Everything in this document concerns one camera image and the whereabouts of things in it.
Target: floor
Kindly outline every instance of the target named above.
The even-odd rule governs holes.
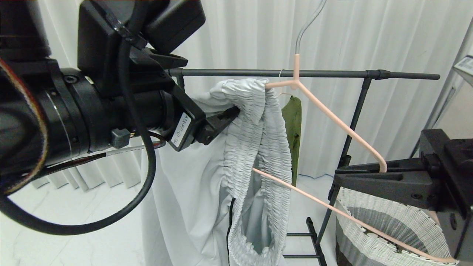
[[[312,179],[299,177],[298,187],[327,199],[332,183],[329,176]],[[11,198],[34,215],[51,222],[79,224],[93,222],[126,205],[139,186],[99,186],[86,193],[65,185],[53,189],[25,187]],[[289,232],[307,232],[305,219],[311,216],[315,229],[320,228],[325,209],[293,192]],[[322,240],[327,264],[336,265],[334,223],[331,220]],[[117,223],[100,231],[79,236],[52,236],[26,229],[0,214],[0,265],[2,266],[141,266],[144,265],[140,210],[134,210]],[[288,237],[284,254],[313,254],[308,237]],[[317,259],[287,259],[289,266],[316,266]]]

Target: wicker basket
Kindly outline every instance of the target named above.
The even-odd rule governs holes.
[[[423,210],[341,188],[336,207],[378,230],[436,257],[450,257],[441,228]],[[437,263],[337,215],[337,263],[353,266],[432,266]]]

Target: woven laundry basket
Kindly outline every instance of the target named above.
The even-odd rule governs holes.
[[[423,210],[341,188],[336,207],[378,230],[435,257],[450,257],[441,228]],[[337,215],[338,266],[433,266],[433,262],[367,231]]]

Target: white curtain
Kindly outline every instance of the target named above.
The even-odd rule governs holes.
[[[79,0],[40,0],[46,31],[61,67],[77,64]],[[188,68],[292,69],[296,36],[319,0],[203,0],[207,21],[174,53]],[[470,0],[328,0],[301,43],[301,69],[426,72],[440,80],[375,80],[356,131],[387,160],[410,155],[439,97],[473,16]],[[210,89],[219,77],[186,77],[188,93]],[[349,124],[361,79],[302,78]],[[332,174],[346,134],[297,91],[303,104],[299,173]],[[360,145],[352,164],[374,162]],[[83,189],[139,182],[139,153],[113,156],[57,173],[54,180]]]

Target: olive green shirt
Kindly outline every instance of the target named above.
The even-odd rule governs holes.
[[[299,98],[291,96],[288,104],[282,109],[286,121],[289,149],[292,158],[292,185],[296,185],[297,165],[299,160],[300,128],[302,124],[302,105]]]

